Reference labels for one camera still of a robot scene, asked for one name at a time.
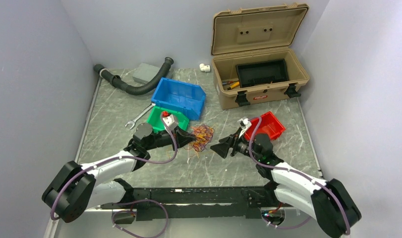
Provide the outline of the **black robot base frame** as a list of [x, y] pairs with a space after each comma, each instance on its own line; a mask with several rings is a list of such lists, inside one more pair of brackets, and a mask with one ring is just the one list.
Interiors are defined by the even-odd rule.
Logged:
[[125, 196], [119, 202], [101, 205], [102, 209], [126, 209], [135, 212], [135, 221], [151, 221], [164, 217], [222, 218], [265, 217], [275, 225], [286, 218], [289, 205], [282, 205], [271, 194], [271, 186], [222, 186], [136, 188], [118, 179], [125, 186]]

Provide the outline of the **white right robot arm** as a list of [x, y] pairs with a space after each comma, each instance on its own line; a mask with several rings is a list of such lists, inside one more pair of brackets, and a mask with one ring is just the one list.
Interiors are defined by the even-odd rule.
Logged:
[[326, 181], [307, 175], [274, 153], [267, 134], [248, 140], [239, 133], [222, 138], [211, 150], [222, 158], [242, 154], [252, 159], [258, 173], [269, 180], [264, 200], [270, 206], [289, 204], [313, 218], [332, 238], [348, 235], [362, 214], [345, 186], [337, 179]]

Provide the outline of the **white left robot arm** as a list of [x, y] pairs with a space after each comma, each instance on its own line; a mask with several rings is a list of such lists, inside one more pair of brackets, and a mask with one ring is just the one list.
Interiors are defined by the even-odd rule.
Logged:
[[42, 201], [50, 207], [53, 221], [61, 219], [66, 223], [98, 205], [111, 203], [127, 208], [136, 200], [134, 188], [118, 176], [134, 172], [146, 163], [169, 163], [179, 148], [195, 140], [195, 135], [178, 125], [154, 132], [150, 124], [142, 123], [117, 154], [92, 163], [64, 164], [44, 191]]

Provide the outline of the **white pipe elbow fitting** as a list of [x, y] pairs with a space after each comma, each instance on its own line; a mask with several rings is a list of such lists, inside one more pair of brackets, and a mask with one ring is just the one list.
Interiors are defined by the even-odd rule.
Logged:
[[203, 64], [203, 63], [199, 64], [199, 69], [201, 72], [210, 72], [211, 71], [210, 65]]

